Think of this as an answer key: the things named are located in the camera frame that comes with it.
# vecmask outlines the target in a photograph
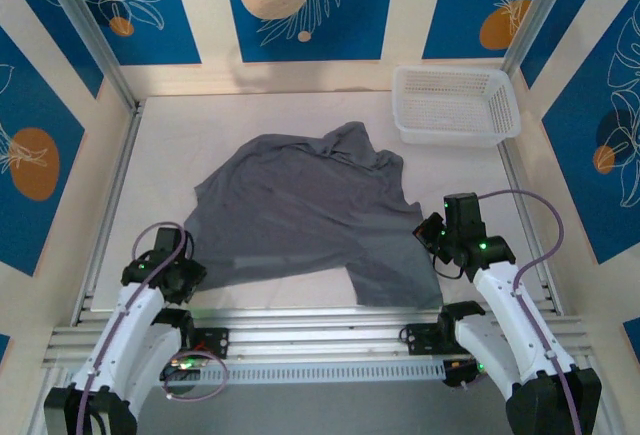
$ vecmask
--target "white basket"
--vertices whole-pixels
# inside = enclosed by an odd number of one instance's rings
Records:
[[[513,86],[495,69],[398,67],[393,115],[405,143],[493,147],[520,133]]]

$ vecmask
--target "gray t-shirt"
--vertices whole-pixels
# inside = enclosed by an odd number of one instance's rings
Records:
[[[402,158],[376,152],[361,122],[321,139],[262,135],[196,187],[185,227],[208,274],[200,290],[346,267],[358,304],[439,307],[402,191]]]

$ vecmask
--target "plastic basket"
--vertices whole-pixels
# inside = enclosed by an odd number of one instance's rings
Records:
[[[405,143],[493,147],[520,133],[513,86],[501,70],[398,67],[392,98]]]

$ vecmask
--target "gray cloth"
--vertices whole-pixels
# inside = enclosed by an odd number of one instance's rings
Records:
[[[346,267],[358,304],[438,307],[429,257],[412,235],[420,205],[402,192],[400,156],[365,127],[321,139],[262,135],[196,187],[185,227],[208,274],[200,290]]]

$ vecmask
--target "white table surface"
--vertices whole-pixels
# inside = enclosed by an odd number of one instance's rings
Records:
[[[140,130],[93,297],[93,310],[112,310],[136,236],[154,222],[183,223],[196,206],[193,187],[245,142],[265,133],[321,137],[352,120],[364,122],[376,150],[404,158],[407,202],[425,216],[443,214],[443,197],[509,188],[497,148],[470,149],[404,144],[393,123],[390,92],[154,97],[146,101]],[[518,264],[531,260],[510,195],[481,202],[488,235],[502,235]],[[141,244],[151,248],[154,235]],[[456,274],[453,265],[440,267]],[[524,277],[534,300],[544,292],[535,270]],[[482,296],[466,277],[440,278],[445,302]],[[356,297],[346,269],[335,268],[265,282],[198,292],[192,308],[353,307]]]

